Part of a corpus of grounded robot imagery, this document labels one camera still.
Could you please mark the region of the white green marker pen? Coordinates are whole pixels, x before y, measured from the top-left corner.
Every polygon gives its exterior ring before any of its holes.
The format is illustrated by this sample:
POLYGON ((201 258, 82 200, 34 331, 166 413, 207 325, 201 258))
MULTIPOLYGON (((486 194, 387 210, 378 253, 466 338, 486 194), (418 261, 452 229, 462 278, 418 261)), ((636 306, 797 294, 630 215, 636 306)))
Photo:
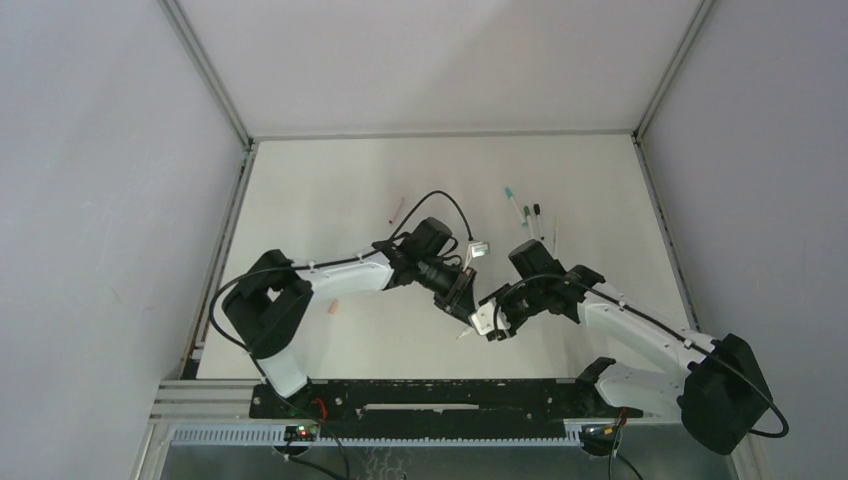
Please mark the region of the white green marker pen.
POLYGON ((535 233, 535 227, 534 227, 534 224, 533 224, 533 215, 531 213, 530 208, 527 205, 525 205, 523 207, 523 213, 524 213, 524 224, 525 224, 525 227, 527 228, 528 237, 532 240, 535 240, 536 239, 536 233, 535 233))

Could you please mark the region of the white black marker pen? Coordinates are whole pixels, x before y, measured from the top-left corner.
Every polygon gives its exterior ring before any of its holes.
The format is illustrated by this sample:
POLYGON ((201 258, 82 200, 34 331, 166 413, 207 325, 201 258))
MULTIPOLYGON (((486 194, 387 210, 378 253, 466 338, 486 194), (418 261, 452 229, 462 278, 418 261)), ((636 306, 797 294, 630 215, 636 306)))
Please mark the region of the white black marker pen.
POLYGON ((541 216, 541 207, 538 203, 534 203, 532 210, 533 210, 533 214, 534 214, 535 225, 536 225, 536 228, 537 228, 538 239, 540 241, 544 241, 545 240, 545 234, 544 234, 544 228, 543 228, 543 222, 542 222, 542 216, 541 216))

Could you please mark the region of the white teal marker pen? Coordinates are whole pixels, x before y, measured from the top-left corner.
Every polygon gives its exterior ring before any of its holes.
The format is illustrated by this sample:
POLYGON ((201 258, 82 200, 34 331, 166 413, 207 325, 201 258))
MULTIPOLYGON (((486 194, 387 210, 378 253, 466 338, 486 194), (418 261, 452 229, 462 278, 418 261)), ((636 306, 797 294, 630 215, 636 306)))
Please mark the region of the white teal marker pen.
POLYGON ((519 204, 518 204, 518 202, 517 202, 517 200, 516 200, 516 198, 513 194, 513 191, 511 190, 510 187, 505 187, 504 192, 505 192, 506 198, 508 199, 510 205, 512 206, 512 208, 516 212, 516 215, 519 218, 519 222, 520 222, 521 226, 523 228, 526 228, 528 226, 528 223, 527 223, 527 220, 526 220, 526 215, 524 214, 524 211, 522 210, 522 208, 519 206, 519 204))

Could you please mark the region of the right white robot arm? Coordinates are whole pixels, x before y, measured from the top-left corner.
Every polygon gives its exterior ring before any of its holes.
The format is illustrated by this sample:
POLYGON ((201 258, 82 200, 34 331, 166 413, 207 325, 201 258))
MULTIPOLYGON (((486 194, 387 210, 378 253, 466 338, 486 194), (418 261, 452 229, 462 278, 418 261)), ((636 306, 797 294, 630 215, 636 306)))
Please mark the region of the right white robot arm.
POLYGON ((717 339, 672 326, 635 306, 598 272, 584 265, 565 269, 537 240, 514 249, 509 259, 519 281, 481 300, 470 318, 487 339, 510 338, 540 313, 603 333, 653 367, 643 370, 600 357, 581 380, 611 407, 680 421, 694 440, 720 455, 757 434, 758 421, 775 410, 753 349, 741 337, 717 339))

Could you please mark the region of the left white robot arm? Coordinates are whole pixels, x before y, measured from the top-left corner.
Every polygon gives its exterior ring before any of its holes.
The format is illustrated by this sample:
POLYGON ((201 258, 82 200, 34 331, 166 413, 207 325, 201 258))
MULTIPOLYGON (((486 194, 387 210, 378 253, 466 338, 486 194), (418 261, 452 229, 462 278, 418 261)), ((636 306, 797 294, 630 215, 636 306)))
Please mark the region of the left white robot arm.
POLYGON ((313 303, 417 283, 432 292, 437 309, 471 324, 476 274, 441 256, 451 238, 443 222, 428 217, 398 240, 377 241, 371 251, 350 258, 297 265, 270 250, 223 288, 221 307, 267 383, 289 398, 309 381, 290 345, 313 303))

